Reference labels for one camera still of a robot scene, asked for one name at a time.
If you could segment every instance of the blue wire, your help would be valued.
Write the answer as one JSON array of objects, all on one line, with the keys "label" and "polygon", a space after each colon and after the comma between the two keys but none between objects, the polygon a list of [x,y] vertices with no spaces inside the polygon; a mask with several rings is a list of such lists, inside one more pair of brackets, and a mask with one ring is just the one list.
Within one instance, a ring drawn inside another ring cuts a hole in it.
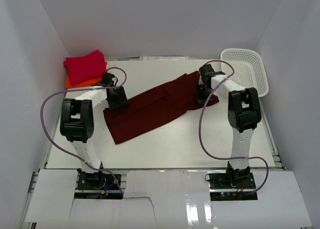
[{"label": "blue wire", "polygon": [[104,191],[106,192],[108,189],[110,189],[110,187],[112,187],[113,184],[111,184],[110,186],[108,186]]}]

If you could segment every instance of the white wall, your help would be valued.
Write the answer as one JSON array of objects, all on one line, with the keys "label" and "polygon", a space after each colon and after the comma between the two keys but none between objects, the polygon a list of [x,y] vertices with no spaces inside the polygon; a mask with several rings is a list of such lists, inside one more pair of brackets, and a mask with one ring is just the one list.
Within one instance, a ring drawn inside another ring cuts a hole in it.
[{"label": "white wall", "polygon": [[[0,228],[20,227],[48,140],[40,106],[64,88],[67,51],[39,0],[0,0]],[[61,97],[46,107],[50,131]]]},{"label": "white wall", "polygon": [[319,46],[320,0],[282,0],[256,48],[269,82],[263,107],[280,157],[293,170],[316,229],[320,228]]},{"label": "white wall", "polygon": [[41,0],[71,56],[219,57],[255,49],[281,0]]}]

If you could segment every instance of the orange fabric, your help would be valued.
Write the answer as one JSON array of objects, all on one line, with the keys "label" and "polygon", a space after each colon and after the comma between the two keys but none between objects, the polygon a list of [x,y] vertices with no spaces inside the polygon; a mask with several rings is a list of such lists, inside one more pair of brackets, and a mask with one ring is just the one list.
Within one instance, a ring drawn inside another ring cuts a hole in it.
[{"label": "orange fabric", "polygon": [[69,76],[68,74],[66,74],[66,81],[65,81],[65,88],[66,89],[71,89],[71,88],[83,88],[83,87],[90,87],[91,85],[97,83],[97,82],[100,82],[102,80],[101,77],[97,77],[97,78],[93,78],[93,79],[90,79],[90,80],[86,80],[84,82],[81,82],[77,85],[71,85],[70,83],[70,79],[69,79]]}]

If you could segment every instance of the white plastic basket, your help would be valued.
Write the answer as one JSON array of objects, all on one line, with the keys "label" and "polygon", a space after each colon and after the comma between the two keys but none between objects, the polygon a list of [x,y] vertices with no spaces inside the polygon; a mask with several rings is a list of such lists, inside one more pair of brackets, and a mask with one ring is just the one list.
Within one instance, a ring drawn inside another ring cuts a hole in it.
[{"label": "white plastic basket", "polygon": [[[230,48],[221,52],[221,60],[227,61],[234,68],[232,81],[245,88],[256,88],[259,97],[265,96],[269,91],[265,67],[261,56],[248,49]],[[221,63],[222,71],[229,75],[231,68]]]}]

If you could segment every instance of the white table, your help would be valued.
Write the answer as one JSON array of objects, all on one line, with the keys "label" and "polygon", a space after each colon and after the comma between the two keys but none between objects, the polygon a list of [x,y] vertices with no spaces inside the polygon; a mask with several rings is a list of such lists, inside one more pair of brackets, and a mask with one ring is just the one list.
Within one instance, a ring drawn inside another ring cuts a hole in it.
[{"label": "white table", "polygon": [[[176,79],[184,73],[197,71],[208,60],[134,60],[110,61],[107,67],[120,67],[127,73],[124,85],[127,98]],[[121,82],[121,71],[112,70]],[[66,98],[74,98],[82,92],[69,92]],[[202,138],[206,149],[218,157],[229,157],[233,133],[227,119],[227,99],[218,95],[220,102],[206,108],[202,122]],[[115,145],[106,125],[103,102],[94,108],[93,145],[103,166],[109,169],[175,169],[222,168],[227,161],[214,160],[202,150],[198,138],[201,109],[188,111],[178,119],[149,131],[134,139]],[[76,153],[70,142],[61,136],[59,125],[54,140],[66,150]],[[265,122],[262,120],[254,131],[250,156],[266,159],[274,167],[272,146]],[[264,167],[261,160],[251,160],[251,167]],[[80,168],[80,161],[52,147],[47,169]]]}]

